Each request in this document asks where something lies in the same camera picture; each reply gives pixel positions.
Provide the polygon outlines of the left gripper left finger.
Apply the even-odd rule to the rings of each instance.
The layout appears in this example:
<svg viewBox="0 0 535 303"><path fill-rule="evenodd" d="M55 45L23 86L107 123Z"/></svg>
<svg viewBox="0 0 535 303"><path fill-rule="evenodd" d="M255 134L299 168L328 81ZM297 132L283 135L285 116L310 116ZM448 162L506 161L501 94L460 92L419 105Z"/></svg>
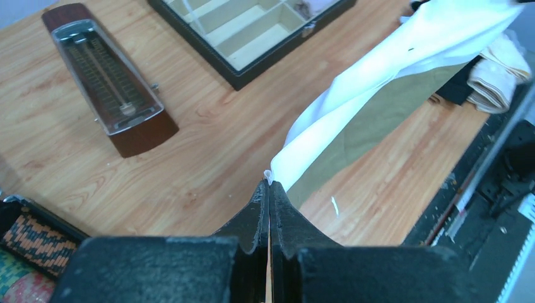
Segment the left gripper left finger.
<svg viewBox="0 0 535 303"><path fill-rule="evenodd" d="M265 298L268 184L206 237L84 240L52 302L260 302Z"/></svg>

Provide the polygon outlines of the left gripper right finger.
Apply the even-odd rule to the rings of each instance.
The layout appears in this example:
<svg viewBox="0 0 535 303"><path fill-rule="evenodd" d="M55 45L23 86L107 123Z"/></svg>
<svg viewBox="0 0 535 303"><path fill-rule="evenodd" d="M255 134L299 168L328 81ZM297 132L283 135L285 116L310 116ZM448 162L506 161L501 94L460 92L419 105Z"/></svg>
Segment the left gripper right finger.
<svg viewBox="0 0 535 303"><path fill-rule="evenodd" d="M342 246L269 187L276 302L476 302L462 259L438 246Z"/></svg>

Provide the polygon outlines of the olive green white underwear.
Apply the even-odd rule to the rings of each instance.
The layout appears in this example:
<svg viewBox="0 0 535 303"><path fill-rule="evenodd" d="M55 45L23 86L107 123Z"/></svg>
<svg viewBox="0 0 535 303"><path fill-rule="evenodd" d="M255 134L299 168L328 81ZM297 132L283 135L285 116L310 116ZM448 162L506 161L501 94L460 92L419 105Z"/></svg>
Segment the olive green white underwear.
<svg viewBox="0 0 535 303"><path fill-rule="evenodd" d="M524 10L517 1L426 1L333 79L290 128L264 182L296 205L382 141Z"/></svg>

